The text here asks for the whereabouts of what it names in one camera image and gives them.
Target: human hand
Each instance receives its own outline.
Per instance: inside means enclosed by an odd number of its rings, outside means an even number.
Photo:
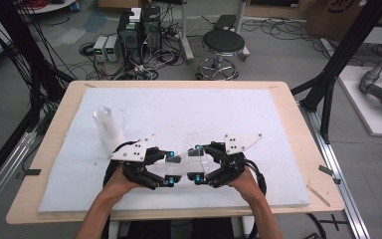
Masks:
[[[104,200],[110,201],[112,204],[118,202],[123,195],[129,192],[135,187],[141,187],[141,185],[129,181],[123,175],[123,165],[120,164],[116,171],[111,176],[110,180],[104,186],[98,197]]]
[[[257,200],[260,196],[264,197],[263,192],[260,190],[259,185],[253,178],[253,175],[247,166],[245,167],[245,171],[228,185],[237,189],[237,191],[241,193],[243,199],[249,203],[253,200]]]

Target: caster wheel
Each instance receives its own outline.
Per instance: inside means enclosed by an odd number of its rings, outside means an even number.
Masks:
[[[196,73],[196,74],[195,74],[195,78],[196,78],[197,80],[201,80],[201,79],[203,79],[203,74],[201,74],[201,73]]]

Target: white mounting plate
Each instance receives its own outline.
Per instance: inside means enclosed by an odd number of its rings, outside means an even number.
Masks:
[[[263,135],[255,134],[225,134],[226,154],[242,152],[256,143]]]
[[[125,145],[114,152],[110,159],[124,161],[143,161],[147,151],[147,141],[140,140],[134,144]]]

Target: human arm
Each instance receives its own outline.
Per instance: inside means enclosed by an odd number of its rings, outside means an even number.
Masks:
[[[95,198],[76,238],[100,238],[101,231],[113,205],[132,188],[138,186],[138,184],[130,182],[125,178],[121,165]]]
[[[269,203],[247,166],[245,171],[229,185],[237,189],[250,205],[261,238],[283,238]]]

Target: black stool seat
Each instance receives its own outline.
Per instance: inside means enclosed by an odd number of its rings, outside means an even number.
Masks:
[[[238,33],[229,30],[213,30],[204,35],[203,47],[215,54],[232,56],[243,51],[245,41]]]

